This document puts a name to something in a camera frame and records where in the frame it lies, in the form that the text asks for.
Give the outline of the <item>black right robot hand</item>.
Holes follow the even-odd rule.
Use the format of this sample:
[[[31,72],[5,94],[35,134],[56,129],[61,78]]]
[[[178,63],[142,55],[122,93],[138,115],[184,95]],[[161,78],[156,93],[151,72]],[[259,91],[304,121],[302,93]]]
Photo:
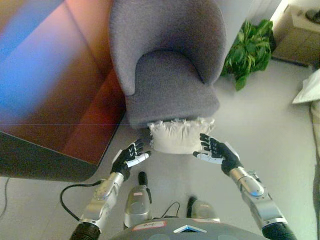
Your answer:
[[[220,164],[221,170],[227,176],[235,168],[243,168],[240,156],[228,142],[220,142],[216,138],[201,133],[199,135],[200,145],[205,152],[194,151],[192,155],[199,160],[208,163]]]

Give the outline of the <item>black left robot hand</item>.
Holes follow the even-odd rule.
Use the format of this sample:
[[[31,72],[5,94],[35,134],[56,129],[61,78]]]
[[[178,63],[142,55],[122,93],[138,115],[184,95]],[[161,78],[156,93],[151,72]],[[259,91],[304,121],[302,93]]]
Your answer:
[[[124,181],[128,180],[131,168],[145,161],[152,155],[151,151],[143,152],[143,147],[143,141],[137,139],[126,149],[120,149],[112,160],[110,173],[119,173],[123,176]]]

